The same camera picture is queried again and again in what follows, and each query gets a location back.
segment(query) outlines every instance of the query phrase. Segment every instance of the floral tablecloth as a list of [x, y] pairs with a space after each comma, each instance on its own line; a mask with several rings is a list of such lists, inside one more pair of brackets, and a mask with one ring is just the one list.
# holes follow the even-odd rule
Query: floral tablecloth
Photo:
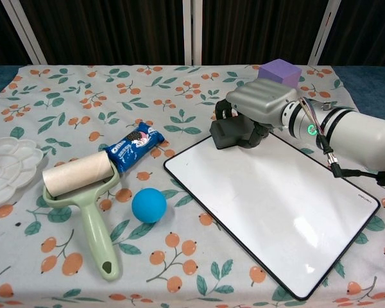
[[[385, 187], [352, 179], [383, 206], [310, 299], [299, 302], [164, 171], [165, 159], [209, 136], [215, 103], [255, 79], [258, 68], [21, 68], [0, 93], [0, 137], [31, 139], [45, 155], [19, 200], [0, 207], [0, 307], [385, 307]], [[331, 67], [300, 68], [300, 94], [355, 108]], [[107, 282], [92, 260], [79, 210], [49, 208], [41, 172], [116, 143], [140, 121], [166, 141], [97, 201], [123, 268], [119, 280]], [[314, 146], [275, 133], [325, 163]], [[166, 215], [155, 224], [131, 211], [133, 196], [146, 187], [167, 199]]]

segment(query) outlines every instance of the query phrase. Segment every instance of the blue ball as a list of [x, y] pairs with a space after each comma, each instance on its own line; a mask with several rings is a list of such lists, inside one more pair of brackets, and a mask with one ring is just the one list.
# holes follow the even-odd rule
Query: blue ball
[[134, 216], [143, 223], [156, 223], [166, 209], [167, 201], [164, 195], [154, 188], [141, 189], [132, 201]]

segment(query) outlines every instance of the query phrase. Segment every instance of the purple cube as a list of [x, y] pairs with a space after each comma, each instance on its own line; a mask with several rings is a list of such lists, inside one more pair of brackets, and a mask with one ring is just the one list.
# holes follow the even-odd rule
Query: purple cube
[[259, 67], [258, 78], [269, 79], [292, 88], [298, 87], [302, 70], [284, 60], [276, 59]]

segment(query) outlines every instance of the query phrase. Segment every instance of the white pole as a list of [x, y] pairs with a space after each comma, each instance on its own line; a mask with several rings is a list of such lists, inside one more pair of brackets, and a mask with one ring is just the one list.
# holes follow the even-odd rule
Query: white pole
[[192, 60], [194, 65], [201, 65], [203, 47], [203, 0], [192, 1]]
[[311, 55], [309, 56], [308, 65], [318, 65], [340, 4], [341, 0], [328, 1], [327, 8], [322, 17], [320, 29], [318, 30], [315, 38], [314, 47], [312, 48]]
[[44, 57], [39, 42], [28, 22], [27, 16], [20, 4], [20, 0], [1, 0], [1, 2], [12, 21], [32, 64], [47, 64], [47, 60]]
[[182, 0], [182, 17], [184, 25], [184, 64], [191, 65], [193, 62], [191, 40], [191, 0]]

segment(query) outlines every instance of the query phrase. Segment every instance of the lint roller paper roll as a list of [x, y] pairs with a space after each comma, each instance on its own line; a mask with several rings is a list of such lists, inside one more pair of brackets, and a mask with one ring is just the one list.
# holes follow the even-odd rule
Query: lint roller paper roll
[[105, 151], [43, 171], [43, 180], [53, 197], [71, 192], [114, 174]]

